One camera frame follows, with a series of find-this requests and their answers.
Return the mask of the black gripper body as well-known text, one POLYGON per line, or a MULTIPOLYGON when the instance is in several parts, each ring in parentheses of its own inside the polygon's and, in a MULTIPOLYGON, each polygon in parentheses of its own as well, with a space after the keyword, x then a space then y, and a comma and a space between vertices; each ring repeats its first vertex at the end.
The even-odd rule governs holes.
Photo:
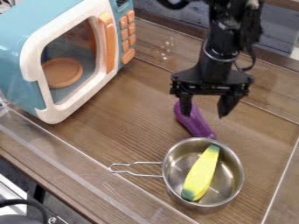
POLYGON ((195 66, 172 75, 169 93, 177 97, 182 92, 191 95, 247 96, 253 77, 231 69, 236 57, 223 57, 201 48, 195 66))

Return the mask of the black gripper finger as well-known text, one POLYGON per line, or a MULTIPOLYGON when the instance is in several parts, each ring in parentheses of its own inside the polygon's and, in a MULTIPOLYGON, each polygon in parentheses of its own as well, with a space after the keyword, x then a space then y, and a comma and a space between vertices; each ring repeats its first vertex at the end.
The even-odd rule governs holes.
POLYGON ((191 116, 192 112, 192 96, 188 93, 180 94, 180 110, 181 114, 186 117, 191 116))
POLYGON ((239 104, 241 98, 243 96, 240 94, 225 94, 219 98, 217 102, 219 118, 229 114, 232 109, 239 104))

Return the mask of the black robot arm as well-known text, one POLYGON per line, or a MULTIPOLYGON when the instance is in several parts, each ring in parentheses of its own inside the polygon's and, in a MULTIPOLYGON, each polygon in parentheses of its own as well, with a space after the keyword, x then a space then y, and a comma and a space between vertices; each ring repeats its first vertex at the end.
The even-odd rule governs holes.
POLYGON ((219 116, 227 116, 248 95, 253 77, 251 66, 237 66, 239 53, 255 58, 253 44, 263 32, 263 0, 203 0, 209 6, 209 33, 195 66, 172 75, 170 94, 180 100, 184 116, 192 112, 195 95, 219 97, 219 116))

